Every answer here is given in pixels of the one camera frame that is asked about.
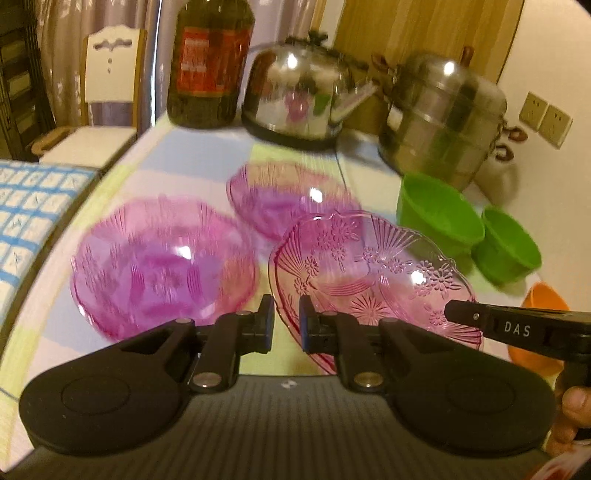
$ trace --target screw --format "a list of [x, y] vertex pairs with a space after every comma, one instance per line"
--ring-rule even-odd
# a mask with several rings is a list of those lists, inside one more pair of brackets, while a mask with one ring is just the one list
[[222, 376], [214, 372], [201, 372], [193, 377], [193, 383], [198, 387], [213, 388], [222, 383]]
[[353, 381], [363, 388], [375, 388], [384, 383], [384, 378], [377, 372], [361, 372], [353, 377]]

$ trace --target stainless steel kettle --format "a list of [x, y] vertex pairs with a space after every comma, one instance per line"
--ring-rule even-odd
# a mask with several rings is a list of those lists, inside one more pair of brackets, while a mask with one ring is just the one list
[[352, 68], [369, 66], [322, 46], [324, 34], [287, 38], [255, 58], [242, 105], [242, 123], [264, 140], [304, 150], [334, 146], [342, 121], [378, 84], [355, 83]]

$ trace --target tablecloth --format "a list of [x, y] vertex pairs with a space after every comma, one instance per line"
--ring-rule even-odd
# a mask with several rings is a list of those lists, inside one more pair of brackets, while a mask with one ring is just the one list
[[[255, 141], [241, 128], [200, 132], [173, 127], [168, 119], [148, 131], [109, 172], [88, 198], [56, 244], [24, 303], [0, 365], [0, 468], [6, 469], [31, 448], [17, 412], [17, 399], [32, 377], [109, 344], [78, 311], [70, 294], [70, 259], [85, 232], [121, 204], [159, 194], [191, 195], [220, 213], [234, 216], [226, 195], [226, 182], [247, 162], [295, 161], [342, 182], [362, 207], [395, 220], [398, 176], [377, 157], [372, 139], [345, 135], [337, 154], [309, 154]], [[476, 189], [469, 192], [476, 207], [486, 203]], [[259, 256], [259, 284], [246, 305], [255, 309], [262, 293], [269, 292], [267, 261]], [[470, 272], [480, 301], [520, 304], [535, 280], [500, 291], [477, 271]], [[506, 348], [493, 342], [485, 349], [506, 358]], [[293, 341], [277, 317], [273, 349], [268, 355], [242, 359], [243, 373], [314, 374], [318, 369]]]

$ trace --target white chair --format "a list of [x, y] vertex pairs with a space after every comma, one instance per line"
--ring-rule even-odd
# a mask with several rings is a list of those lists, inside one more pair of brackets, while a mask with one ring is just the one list
[[[105, 27], [84, 39], [80, 68], [82, 127], [60, 127], [35, 142], [40, 163], [105, 170], [134, 143], [139, 127], [146, 31]], [[131, 127], [89, 124], [89, 104], [132, 103]]]

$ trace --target wall socket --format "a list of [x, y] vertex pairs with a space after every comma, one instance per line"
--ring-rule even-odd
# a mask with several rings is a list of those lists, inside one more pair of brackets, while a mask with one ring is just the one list
[[568, 114], [550, 105], [540, 125], [539, 133], [550, 144], [560, 148], [572, 123], [573, 119]]
[[519, 120], [537, 132], [547, 109], [548, 102], [530, 92], [525, 98], [521, 112], [519, 112]]

